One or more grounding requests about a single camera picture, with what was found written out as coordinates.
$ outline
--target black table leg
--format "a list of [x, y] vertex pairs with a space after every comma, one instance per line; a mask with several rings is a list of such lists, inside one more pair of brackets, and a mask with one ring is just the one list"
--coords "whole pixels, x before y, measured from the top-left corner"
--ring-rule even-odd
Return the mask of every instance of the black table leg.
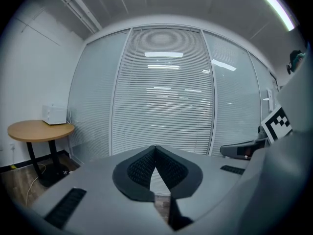
[[39, 166], [36, 163], [36, 158], [31, 142], [26, 143], [30, 159], [38, 175], [38, 180], [43, 186], [50, 187], [68, 174], [68, 168], [63, 164], [60, 164], [54, 140], [49, 141], [49, 148], [53, 164], [45, 165], [42, 171], [39, 169]]
[[57, 174], [60, 177], [63, 177], [63, 172], [61, 171], [61, 165], [60, 165], [60, 161], [59, 161], [59, 158], [57, 155], [57, 148], [55, 146], [54, 140], [49, 141], [49, 148], [50, 148], [50, 152], [51, 152], [51, 158], [52, 158], [53, 164], [55, 166], [55, 169], [57, 171]]
[[31, 162], [33, 163], [33, 166], [34, 166], [35, 171], [36, 171], [36, 173], [38, 175], [38, 178], [42, 179], [42, 173], [41, 173], [41, 171], [39, 169], [38, 164], [36, 163], [36, 158], [35, 158], [33, 146], [31, 145], [31, 142], [26, 142], [26, 144], [27, 144], [27, 149], [28, 149], [28, 153], [29, 153]]

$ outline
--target fluorescent light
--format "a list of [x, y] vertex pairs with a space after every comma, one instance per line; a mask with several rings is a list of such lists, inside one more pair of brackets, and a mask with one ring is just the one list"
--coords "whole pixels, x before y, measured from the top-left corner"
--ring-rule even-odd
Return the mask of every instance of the fluorescent light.
[[273, 7], [273, 9], [277, 12], [277, 14], [280, 16], [281, 20], [283, 20], [285, 26], [288, 30], [294, 29], [294, 25], [290, 18], [288, 17], [287, 13], [283, 9], [283, 7], [280, 5], [278, 0], [266, 0], [268, 3]]
[[190, 89], [185, 89], [185, 91], [187, 91], [187, 92], [201, 92], [201, 91], [198, 91], [198, 90], [190, 90]]
[[179, 66], [177, 65], [148, 65], [150, 69], [174, 69], [178, 70]]
[[217, 66], [226, 68], [226, 69], [228, 69], [228, 70], [230, 70], [230, 71], [236, 70], [235, 67], [233, 67], [233, 66], [231, 66], [231, 65], [228, 65], [228, 64], [226, 64], [226, 63], [219, 62], [219, 61], [217, 61], [217, 60], [215, 60], [215, 59], [213, 59], [211, 63], [212, 63], [212, 64], [215, 64], [215, 65], [217, 65]]
[[184, 53], [181, 52], [145, 52], [146, 57], [182, 57]]

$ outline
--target black mesh panel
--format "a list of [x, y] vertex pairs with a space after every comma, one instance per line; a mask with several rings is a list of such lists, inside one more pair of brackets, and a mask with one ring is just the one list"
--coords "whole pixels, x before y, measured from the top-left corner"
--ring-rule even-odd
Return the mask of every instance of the black mesh panel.
[[155, 151], [155, 159], [157, 171], [169, 190], [188, 175], [186, 166], [159, 150]]
[[151, 151], [142, 158], [132, 163], [127, 170], [127, 174], [135, 183], [150, 189], [150, 180], [155, 169], [154, 152]]

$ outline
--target wooden floor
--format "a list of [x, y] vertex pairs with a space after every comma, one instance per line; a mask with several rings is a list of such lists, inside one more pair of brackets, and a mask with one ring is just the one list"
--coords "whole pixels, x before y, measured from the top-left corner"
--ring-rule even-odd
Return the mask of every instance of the wooden floor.
[[[73, 162], [65, 154], [59, 155], [60, 163], [66, 165], [70, 171], [78, 168], [78, 165]], [[43, 165], [51, 164], [52, 159], [47, 159], [38, 163], [41, 169]], [[10, 170], [1, 174], [2, 183], [4, 184], [9, 196], [25, 206], [27, 191], [31, 183], [37, 178], [37, 174], [33, 165], [25, 166], [23, 168]], [[27, 206], [31, 206], [33, 202], [47, 190], [36, 180], [29, 191]]]
[[160, 213], [164, 221], [168, 222], [168, 216], [170, 214], [170, 197], [155, 196], [155, 208]]

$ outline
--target glass wall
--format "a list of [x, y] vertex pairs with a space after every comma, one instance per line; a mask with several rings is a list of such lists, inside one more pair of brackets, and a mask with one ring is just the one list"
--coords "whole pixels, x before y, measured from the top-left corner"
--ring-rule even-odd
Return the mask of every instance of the glass wall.
[[260, 92], [246, 50], [215, 35], [205, 33], [217, 92], [216, 130], [211, 151], [221, 156], [220, 147], [255, 140], [261, 122]]
[[109, 156], [112, 90], [128, 30], [88, 44], [77, 65], [68, 100], [73, 155], [86, 163]]
[[255, 56], [252, 54], [251, 60], [253, 62], [255, 72], [258, 77], [259, 87], [260, 87], [260, 94], [261, 94], [261, 111], [262, 111], [262, 120], [265, 119], [271, 111], [269, 110], [269, 104], [271, 103], [268, 98], [268, 90], [272, 93], [272, 106], [275, 109], [275, 95], [276, 95], [276, 88], [273, 84], [273, 77], [269, 73], [268, 68], [262, 64]]
[[[112, 154], [169, 145], [205, 155], [212, 136], [213, 79], [199, 32], [135, 30], [116, 84]], [[169, 191], [155, 171], [151, 190]]]

